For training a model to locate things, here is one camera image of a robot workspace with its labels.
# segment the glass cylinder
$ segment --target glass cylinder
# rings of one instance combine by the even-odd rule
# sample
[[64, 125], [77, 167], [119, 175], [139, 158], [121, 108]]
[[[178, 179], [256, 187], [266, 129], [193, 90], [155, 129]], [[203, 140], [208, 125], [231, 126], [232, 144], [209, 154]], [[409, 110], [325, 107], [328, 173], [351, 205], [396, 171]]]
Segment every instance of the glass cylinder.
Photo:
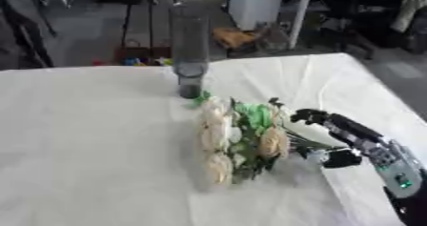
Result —
[[204, 7], [176, 5], [171, 9], [173, 71], [179, 94], [197, 98], [209, 63], [209, 16]]

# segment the white table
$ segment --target white table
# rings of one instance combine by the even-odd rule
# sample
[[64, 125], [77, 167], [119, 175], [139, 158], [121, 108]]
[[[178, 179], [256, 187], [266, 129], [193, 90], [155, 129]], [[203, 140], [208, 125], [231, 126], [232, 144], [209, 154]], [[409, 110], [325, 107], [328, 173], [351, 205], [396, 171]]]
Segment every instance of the white table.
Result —
[[[348, 115], [427, 161], [426, 124], [346, 54], [218, 62], [206, 83]], [[168, 68], [0, 72], [0, 225], [400, 225], [368, 163], [321, 173], [291, 159], [240, 188], [197, 191], [195, 111], [175, 87]]]

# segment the black chair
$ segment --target black chair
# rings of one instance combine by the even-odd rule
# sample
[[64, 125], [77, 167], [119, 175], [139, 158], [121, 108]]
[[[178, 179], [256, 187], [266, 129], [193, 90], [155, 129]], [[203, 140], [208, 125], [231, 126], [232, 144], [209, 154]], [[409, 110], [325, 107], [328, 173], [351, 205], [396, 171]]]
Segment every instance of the black chair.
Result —
[[[335, 42], [336, 50], [347, 51], [349, 46], [365, 51], [365, 58], [372, 59], [374, 50], [365, 44], [356, 33], [357, 23], [366, 20], [367, 14], [393, 12], [397, 16], [401, 7], [401, 0], [320, 0], [329, 10], [324, 11], [322, 25], [330, 20], [339, 20], [338, 30], [320, 27], [320, 37], [327, 37]], [[381, 8], [381, 11], [372, 12], [371, 8]]]

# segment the stand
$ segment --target stand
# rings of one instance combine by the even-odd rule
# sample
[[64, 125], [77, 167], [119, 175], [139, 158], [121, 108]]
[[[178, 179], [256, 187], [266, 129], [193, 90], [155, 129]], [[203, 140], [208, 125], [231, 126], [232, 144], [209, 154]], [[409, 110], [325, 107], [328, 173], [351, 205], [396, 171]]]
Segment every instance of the stand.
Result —
[[[149, 19], [149, 58], [153, 59], [153, 41], [154, 41], [154, 33], [153, 33], [153, 6], [157, 4], [157, 0], [148, 0], [148, 19]], [[126, 16], [125, 23], [123, 24], [123, 32], [121, 37], [121, 47], [126, 47], [126, 36], [128, 34], [129, 22], [131, 21], [132, 16], [132, 4], [128, 4], [126, 8]]]

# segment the robotic hand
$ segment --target robotic hand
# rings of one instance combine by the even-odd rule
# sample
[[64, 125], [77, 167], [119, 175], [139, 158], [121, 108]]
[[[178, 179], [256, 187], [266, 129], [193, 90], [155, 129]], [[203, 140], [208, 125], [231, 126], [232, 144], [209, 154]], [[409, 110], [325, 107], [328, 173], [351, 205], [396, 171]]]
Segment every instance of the robotic hand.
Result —
[[327, 151], [328, 159], [323, 161], [325, 168], [360, 164], [357, 151], [367, 156], [383, 179], [384, 191], [400, 220], [408, 226], [426, 224], [427, 173], [406, 147], [340, 114], [305, 109], [297, 111], [291, 120], [321, 125], [330, 136], [350, 147]]

